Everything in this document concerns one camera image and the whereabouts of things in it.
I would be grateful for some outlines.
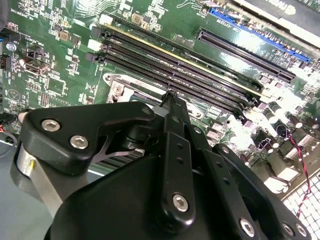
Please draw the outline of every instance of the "pcie slot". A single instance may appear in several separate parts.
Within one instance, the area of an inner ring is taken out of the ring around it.
[[[291,80],[296,77],[295,74],[288,70],[278,67],[272,62],[220,38],[213,32],[202,29],[199,33],[198,40],[287,83],[290,83]]]
[[[249,29],[248,27],[244,26],[244,25],[240,25],[240,24],[237,24],[236,21],[228,16],[228,15],[224,15],[218,11],[216,11],[216,9],[213,7],[210,11],[209,11],[210,14],[212,14],[213,16],[215,16],[216,18],[219,18],[221,20],[223,20],[224,22],[227,22],[228,24],[236,27],[237,29],[240,29],[242,31],[245,31],[247,33],[250,33],[250,34],[253,34],[255,35],[256,37],[260,38],[261,40],[263,40],[265,43],[285,52],[285,53],[288,53],[290,54],[291,56],[294,56],[296,57],[297,59],[299,60],[302,60],[306,63],[309,63],[310,62],[310,58],[302,55],[302,54],[299,54],[293,50],[290,50],[290,49],[286,49],[283,45],[281,45],[280,43],[276,43],[275,41],[272,41],[270,40],[269,38],[263,36],[262,34],[258,33],[257,31],[255,30],[252,30],[252,29]]]
[[[221,89],[216,89],[212,85],[208,85],[203,81],[199,81],[198,79],[192,78],[191,76],[176,71],[165,64],[156,62],[150,58],[146,58],[145,56],[140,55],[137,52],[133,52],[129,49],[124,49],[116,45],[111,45],[108,52],[115,53],[119,56],[124,56],[125,58],[129,58],[131,61],[151,67],[153,71],[161,73],[163,76],[171,76],[176,81],[183,81],[185,83],[188,83],[190,87],[198,88],[202,91],[203,94],[207,96],[215,96],[215,98],[222,98],[225,103],[228,103],[230,105],[238,106],[241,103],[243,104],[243,106],[249,107],[249,103],[242,98],[230,95],[222,91]]]
[[[157,84],[162,85],[162,87],[166,90],[174,90],[179,93],[186,94],[187,96],[195,98],[199,101],[202,101],[212,106],[216,106],[217,108],[222,109],[227,113],[235,114],[236,117],[243,117],[241,109],[239,109],[237,106],[226,104],[220,99],[214,98],[214,96],[204,95],[204,92],[202,92],[200,89],[190,89],[188,86],[184,85],[183,82],[175,81],[171,77],[165,77],[156,71],[152,71],[150,69],[137,65],[135,62],[129,61],[125,59],[123,56],[113,55],[107,52],[105,53],[105,56],[100,57],[98,61],[100,63],[107,62],[120,68],[125,68],[133,74],[150,78]]]
[[[139,37],[149,37],[149,38],[151,37],[151,38],[153,38],[153,39],[155,40],[155,42],[158,42],[158,40],[160,40],[161,43],[170,45],[170,46],[172,46],[173,48],[178,49],[178,50],[180,50],[180,51],[182,51],[182,52],[189,53],[190,55],[196,57],[197,59],[200,59],[200,60],[203,61],[203,62],[206,62],[206,63],[208,63],[208,64],[211,64],[211,65],[213,65],[213,66],[216,66],[217,68],[215,68],[215,70],[220,69],[220,70],[221,70],[220,74],[223,74],[223,75],[224,75],[225,73],[231,73],[231,74],[237,76],[237,78],[239,78],[239,79],[242,79],[242,80],[247,81],[247,82],[249,82],[249,83],[253,83],[253,81],[252,81],[249,77],[243,75],[243,74],[240,73],[240,72],[237,72],[237,71],[234,71],[234,70],[232,70],[232,69],[230,69],[230,68],[227,68],[226,66],[224,66],[224,65],[222,65],[222,64],[220,64],[220,63],[218,63],[218,62],[216,62],[216,61],[213,61],[213,60],[210,59],[209,57],[206,57],[206,56],[204,56],[204,55],[202,55],[202,54],[200,54],[200,53],[194,52],[194,51],[192,51],[192,50],[190,50],[190,49],[188,49],[188,48],[186,48],[186,47],[184,47],[184,46],[181,46],[181,45],[175,43],[174,41],[171,41],[171,40],[169,40],[169,39],[167,39],[167,38],[165,38],[165,37],[163,37],[163,36],[161,36],[161,35],[159,35],[159,34],[156,34],[155,32],[152,32],[152,31],[148,31],[148,30],[146,30],[146,29],[143,29],[143,28],[141,28],[140,26],[135,25],[135,24],[133,24],[133,23],[131,23],[131,22],[125,20],[125,19],[122,19],[122,18],[119,17],[119,16],[112,15],[112,17],[114,18],[114,21],[115,21],[116,23],[122,24],[122,25],[124,25],[124,26],[127,26],[127,27],[133,29],[133,30],[138,31],[137,33],[140,33],[140,36],[139,36]]]
[[[145,51],[146,54],[154,56],[155,58],[159,58],[161,61],[168,62],[172,65],[178,66],[181,69],[184,69],[186,72],[191,73],[192,75],[197,76],[201,81],[207,80],[208,82],[217,83],[218,85],[223,86],[224,88],[228,89],[230,92],[236,92],[242,96],[248,97],[248,92],[243,90],[240,87],[237,87],[235,85],[230,84],[229,82],[224,81],[223,79],[220,79],[214,75],[210,75],[201,69],[198,69],[192,65],[189,65],[185,62],[181,62],[178,59],[169,56],[167,54],[164,54],[152,47],[149,47],[147,45],[143,45],[140,42],[135,41],[134,39],[131,39],[125,35],[122,35],[121,33],[114,32],[112,33],[112,37],[110,40],[114,40],[115,43],[120,42],[122,44],[126,44],[128,46],[131,46],[133,48],[140,49],[142,51]]]

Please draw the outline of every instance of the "silver screw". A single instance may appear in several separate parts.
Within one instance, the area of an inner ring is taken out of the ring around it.
[[[185,197],[180,194],[175,194],[172,198],[172,201],[173,201],[173,205],[180,212],[186,212],[189,208],[187,199],[185,199]]]
[[[226,154],[228,154],[228,153],[229,153],[229,149],[228,149],[228,148],[226,148],[225,146],[222,146],[222,151],[224,151]]]
[[[115,93],[115,94],[121,94],[122,93],[122,87],[119,86],[119,85],[115,85],[112,89],[112,91]]]
[[[175,121],[176,123],[179,123],[179,119],[176,116],[172,116],[173,121]]]
[[[283,228],[284,228],[284,230],[290,235],[290,236],[294,236],[294,231],[292,231],[292,229],[291,229],[291,227],[289,227],[289,225],[288,224],[286,224],[286,223],[282,223],[282,226],[283,226]]]
[[[46,119],[42,121],[41,126],[44,130],[48,132],[55,132],[60,129],[60,124],[53,119]]]
[[[299,233],[300,233],[302,236],[304,236],[304,237],[307,236],[306,230],[305,230],[299,223],[296,223],[295,226],[296,226],[296,228],[298,229]]]
[[[84,136],[79,135],[71,137],[70,144],[75,149],[86,149],[89,145],[88,140]]]
[[[200,134],[201,133],[201,129],[198,128],[197,126],[194,127],[194,130],[197,134]]]
[[[17,50],[17,46],[13,42],[8,42],[5,47],[11,52],[15,52]]]
[[[150,110],[149,110],[147,107],[143,107],[143,108],[142,108],[142,111],[143,111],[145,114],[151,114]]]
[[[240,218],[240,225],[249,237],[253,238],[255,236],[255,229],[247,219]]]

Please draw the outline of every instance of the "gray surface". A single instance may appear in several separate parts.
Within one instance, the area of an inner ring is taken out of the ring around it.
[[[0,154],[9,146],[0,143]],[[43,240],[52,222],[46,207],[19,190],[10,178],[10,168],[15,151],[0,158],[0,240]],[[109,171],[91,167],[96,172]],[[99,179],[88,173],[88,181]]]

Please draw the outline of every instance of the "black plastic bracket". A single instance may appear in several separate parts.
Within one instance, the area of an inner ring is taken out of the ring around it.
[[[30,155],[62,173],[78,175],[97,153],[99,137],[112,136],[154,118],[154,112],[142,102],[36,109],[26,115],[20,139]],[[42,122],[48,119],[57,121],[60,129],[44,130]],[[72,136],[84,136],[88,146],[74,148],[70,144]]]

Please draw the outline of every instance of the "red wire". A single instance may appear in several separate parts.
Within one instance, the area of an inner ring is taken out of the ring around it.
[[[307,183],[307,190],[304,193],[304,197],[303,197],[301,203],[298,205],[298,211],[296,213],[296,217],[299,218],[300,214],[302,212],[301,206],[304,204],[304,201],[308,199],[308,195],[311,193],[311,185],[310,185],[309,175],[308,175],[308,172],[307,172],[307,165],[306,165],[306,163],[304,161],[304,158],[303,158],[303,156],[301,154],[301,148],[298,146],[296,141],[293,139],[292,135],[290,136],[290,140],[294,144],[294,146],[296,147],[296,149],[298,151],[298,156],[301,159],[301,164],[302,164],[302,167],[303,167],[303,173],[304,173],[304,175],[306,177],[306,183]]]

